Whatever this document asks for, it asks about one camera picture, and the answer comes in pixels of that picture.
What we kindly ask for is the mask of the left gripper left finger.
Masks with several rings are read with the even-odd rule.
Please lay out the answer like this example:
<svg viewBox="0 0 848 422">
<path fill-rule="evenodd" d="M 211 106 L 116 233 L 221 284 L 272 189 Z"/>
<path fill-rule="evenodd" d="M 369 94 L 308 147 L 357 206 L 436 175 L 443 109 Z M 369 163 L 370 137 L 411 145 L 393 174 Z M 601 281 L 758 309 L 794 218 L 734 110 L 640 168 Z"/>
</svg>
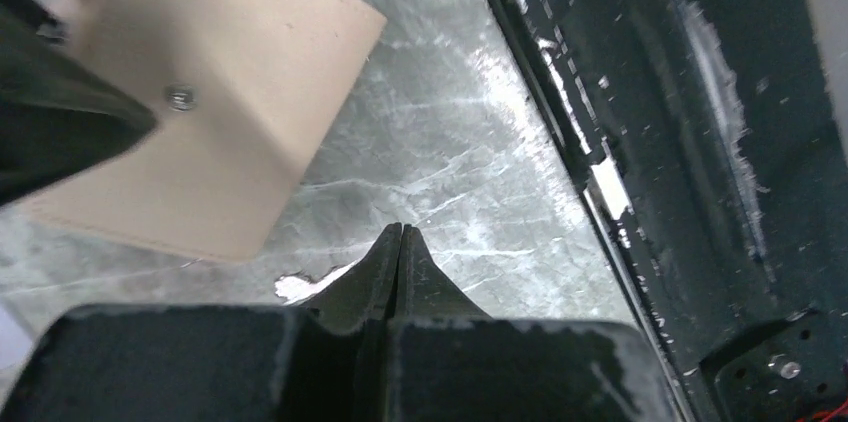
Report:
<svg viewBox="0 0 848 422">
<path fill-rule="evenodd" d="M 352 325 L 324 308 L 90 304 L 42 335 L 5 421 L 380 421 L 385 313 L 403 227 L 364 258 L 378 278 Z"/>
</svg>

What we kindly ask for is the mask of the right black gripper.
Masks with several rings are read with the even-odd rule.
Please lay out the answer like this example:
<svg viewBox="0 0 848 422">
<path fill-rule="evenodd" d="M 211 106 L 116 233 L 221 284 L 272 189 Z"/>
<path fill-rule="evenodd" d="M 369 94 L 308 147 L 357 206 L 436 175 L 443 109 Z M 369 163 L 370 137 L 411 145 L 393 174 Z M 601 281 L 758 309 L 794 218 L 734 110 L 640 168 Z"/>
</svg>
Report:
<svg viewBox="0 0 848 422">
<path fill-rule="evenodd" d="M 3 205 L 123 154 L 157 126 L 63 53 L 69 32 L 36 0 L 1 0 Z"/>
</svg>

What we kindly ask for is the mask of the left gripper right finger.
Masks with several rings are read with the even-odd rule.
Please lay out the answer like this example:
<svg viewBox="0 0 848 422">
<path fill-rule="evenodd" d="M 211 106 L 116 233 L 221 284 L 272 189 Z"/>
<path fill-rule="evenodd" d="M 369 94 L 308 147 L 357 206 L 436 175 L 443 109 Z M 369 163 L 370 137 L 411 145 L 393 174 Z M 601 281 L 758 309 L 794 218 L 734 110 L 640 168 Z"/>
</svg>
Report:
<svg viewBox="0 0 848 422">
<path fill-rule="evenodd" d="M 662 367 L 634 327 L 611 321 L 430 315 L 423 285 L 452 283 L 421 231 L 400 243 L 388 326 L 388 421 L 673 421 Z"/>
</svg>

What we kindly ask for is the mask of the beige leather card holder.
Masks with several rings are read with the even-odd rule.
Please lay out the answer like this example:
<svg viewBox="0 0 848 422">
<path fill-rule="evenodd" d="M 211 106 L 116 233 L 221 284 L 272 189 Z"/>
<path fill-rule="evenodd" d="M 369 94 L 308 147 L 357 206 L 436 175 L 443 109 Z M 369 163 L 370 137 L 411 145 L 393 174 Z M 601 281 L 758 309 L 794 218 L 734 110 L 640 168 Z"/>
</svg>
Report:
<svg viewBox="0 0 848 422">
<path fill-rule="evenodd" d="M 362 0 L 50 0 L 67 55 L 157 116 L 23 201 L 34 220 L 217 262 L 257 256 L 377 43 Z"/>
</svg>

